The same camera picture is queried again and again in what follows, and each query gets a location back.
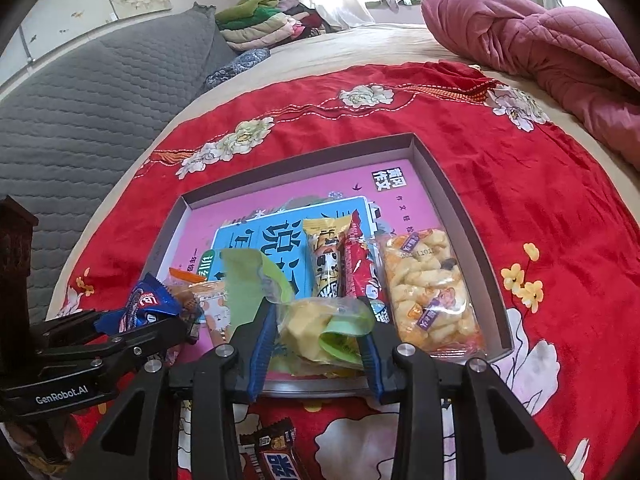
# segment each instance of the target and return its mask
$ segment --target pink quilt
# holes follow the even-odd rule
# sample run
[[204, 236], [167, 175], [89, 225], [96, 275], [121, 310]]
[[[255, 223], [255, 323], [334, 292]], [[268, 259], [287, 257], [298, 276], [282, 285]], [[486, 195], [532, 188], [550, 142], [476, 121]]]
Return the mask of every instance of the pink quilt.
[[529, 0], [422, 0], [422, 15], [452, 52], [533, 77], [640, 170], [640, 64], [609, 18]]

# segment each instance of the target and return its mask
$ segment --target dark patterned cloth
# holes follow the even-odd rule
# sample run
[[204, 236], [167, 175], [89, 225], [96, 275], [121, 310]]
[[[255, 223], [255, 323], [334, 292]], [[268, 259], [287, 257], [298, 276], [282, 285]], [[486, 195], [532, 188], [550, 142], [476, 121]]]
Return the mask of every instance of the dark patterned cloth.
[[264, 61], [270, 56], [268, 48], [253, 48], [247, 50], [236, 57], [232, 62], [226, 64], [222, 68], [216, 70], [213, 74], [207, 76], [204, 81], [204, 86], [207, 90], [215, 88], [220, 83], [228, 81], [233, 76], [236, 76], [246, 70], [249, 70], [252, 66], [257, 65], [261, 61]]

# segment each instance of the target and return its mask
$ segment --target beige blanket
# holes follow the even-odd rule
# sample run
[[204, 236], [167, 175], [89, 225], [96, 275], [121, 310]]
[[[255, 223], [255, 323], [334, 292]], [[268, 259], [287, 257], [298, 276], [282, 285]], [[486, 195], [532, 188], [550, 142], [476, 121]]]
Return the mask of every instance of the beige blanket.
[[[136, 163], [129, 168], [113, 187], [107, 198], [94, 213], [82, 237], [74, 247], [56, 285], [47, 319], [55, 316], [65, 300], [66, 283], [78, 256], [84, 250], [89, 238], [100, 222], [108, 215], [122, 191], [127, 187], [139, 166], [151, 151], [181, 122], [199, 117], [215, 107], [252, 90], [272, 83], [290, 81], [309, 75], [322, 75], [343, 70], [353, 65], [401, 64], [407, 61], [426, 62], [441, 59], [468, 62], [459, 58], [437, 43], [425, 26], [421, 25], [364, 25], [337, 34], [309, 38], [305, 41], [289, 43], [271, 51], [271, 57], [251, 70], [237, 75], [230, 81], [217, 86], [196, 99], [179, 113], [164, 129], [162, 134], [146, 150]], [[636, 221], [640, 219], [640, 181], [638, 174], [626, 163], [605, 149], [580, 126], [570, 114], [542, 91], [536, 83], [520, 77], [507, 76], [490, 70], [488, 76], [501, 79], [505, 83], [530, 92], [540, 102], [549, 118], [593, 155], [609, 175], [622, 200], [626, 203]]]

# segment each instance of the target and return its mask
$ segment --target purple label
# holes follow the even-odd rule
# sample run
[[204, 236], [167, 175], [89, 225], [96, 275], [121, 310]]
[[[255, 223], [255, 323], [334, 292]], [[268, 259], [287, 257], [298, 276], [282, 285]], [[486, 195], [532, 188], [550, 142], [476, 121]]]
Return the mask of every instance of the purple label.
[[402, 244], [402, 247], [400, 247], [400, 250], [404, 251], [405, 253], [411, 253], [415, 249], [419, 241], [420, 241], [420, 237], [418, 236], [418, 233], [412, 233], [405, 240], [404, 244]]
[[416, 323], [421, 329], [423, 330], [428, 330], [429, 327], [433, 324], [434, 321], [436, 321], [436, 318], [438, 317], [439, 312], [437, 310], [425, 310], [422, 315], [420, 316], [420, 319], [418, 320], [418, 323]]

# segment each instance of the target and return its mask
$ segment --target metal screw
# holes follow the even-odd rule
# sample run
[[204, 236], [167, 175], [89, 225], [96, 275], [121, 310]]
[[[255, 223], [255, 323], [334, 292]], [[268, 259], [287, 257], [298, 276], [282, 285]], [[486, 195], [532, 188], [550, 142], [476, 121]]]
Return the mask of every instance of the metal screw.
[[413, 354], [415, 354], [415, 346], [409, 343], [401, 343], [396, 348], [396, 351], [398, 351], [398, 353], [400, 355], [403, 355], [404, 357], [411, 357]]
[[162, 362], [158, 359], [149, 359], [145, 363], [145, 372], [155, 374], [160, 368], [162, 368]]
[[229, 357], [234, 351], [235, 349], [228, 344], [216, 346], [216, 355], [218, 357]]
[[486, 361], [478, 357], [469, 359], [469, 368], [478, 373], [484, 372], [486, 370]]

